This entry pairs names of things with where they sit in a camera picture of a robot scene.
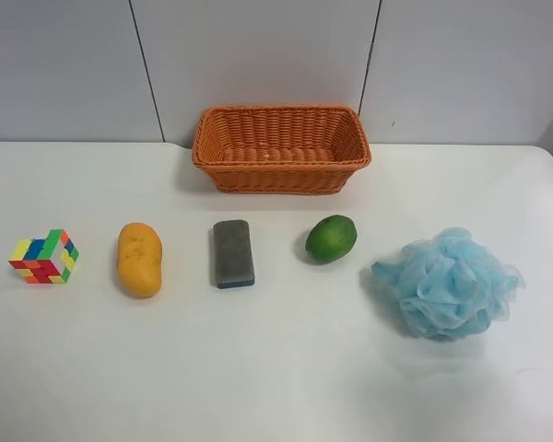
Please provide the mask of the green lemon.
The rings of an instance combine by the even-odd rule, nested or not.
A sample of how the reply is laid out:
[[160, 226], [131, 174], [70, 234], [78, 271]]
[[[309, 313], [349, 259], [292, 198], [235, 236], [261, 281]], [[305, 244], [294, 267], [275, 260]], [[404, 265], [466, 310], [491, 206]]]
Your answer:
[[354, 221], [344, 215], [330, 215], [317, 223], [305, 241], [305, 251], [320, 264], [337, 261], [355, 246], [358, 231]]

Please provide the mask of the orange woven basket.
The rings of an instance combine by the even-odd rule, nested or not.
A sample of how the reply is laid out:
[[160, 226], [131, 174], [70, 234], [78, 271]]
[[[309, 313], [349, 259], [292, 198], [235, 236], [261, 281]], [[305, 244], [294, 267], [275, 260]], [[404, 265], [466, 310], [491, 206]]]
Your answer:
[[328, 195], [371, 149], [346, 106], [216, 106], [201, 115], [192, 161], [222, 192]]

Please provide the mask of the multicoloured puzzle cube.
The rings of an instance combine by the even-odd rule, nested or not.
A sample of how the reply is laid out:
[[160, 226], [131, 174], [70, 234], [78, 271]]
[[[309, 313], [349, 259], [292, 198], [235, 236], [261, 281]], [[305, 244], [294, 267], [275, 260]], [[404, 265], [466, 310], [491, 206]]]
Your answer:
[[64, 229], [52, 229], [46, 238], [20, 240], [8, 259], [27, 284], [66, 284], [79, 250]]

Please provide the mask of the yellow mango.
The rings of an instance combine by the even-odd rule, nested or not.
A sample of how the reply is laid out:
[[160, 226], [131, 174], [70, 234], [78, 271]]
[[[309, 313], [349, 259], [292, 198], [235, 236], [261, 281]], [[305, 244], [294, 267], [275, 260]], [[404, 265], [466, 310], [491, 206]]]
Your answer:
[[117, 241], [116, 269], [124, 288], [137, 298], [153, 297], [162, 285], [162, 243], [147, 224], [123, 227]]

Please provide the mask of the blue mesh bath sponge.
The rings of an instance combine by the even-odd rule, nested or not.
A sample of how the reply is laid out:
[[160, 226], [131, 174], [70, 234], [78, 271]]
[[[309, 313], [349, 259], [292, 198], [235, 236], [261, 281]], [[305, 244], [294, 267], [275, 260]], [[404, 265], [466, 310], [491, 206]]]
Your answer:
[[465, 338], [506, 320], [525, 287], [518, 270], [502, 264], [465, 228], [405, 245], [396, 262], [376, 262], [373, 277], [391, 293], [417, 337]]

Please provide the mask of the grey blue whiteboard eraser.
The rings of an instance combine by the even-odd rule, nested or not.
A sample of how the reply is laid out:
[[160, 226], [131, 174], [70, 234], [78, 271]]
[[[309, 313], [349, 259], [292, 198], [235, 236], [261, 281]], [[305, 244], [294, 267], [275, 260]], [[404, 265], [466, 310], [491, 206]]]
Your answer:
[[255, 283], [249, 223], [242, 219], [213, 225], [215, 280], [219, 289]]

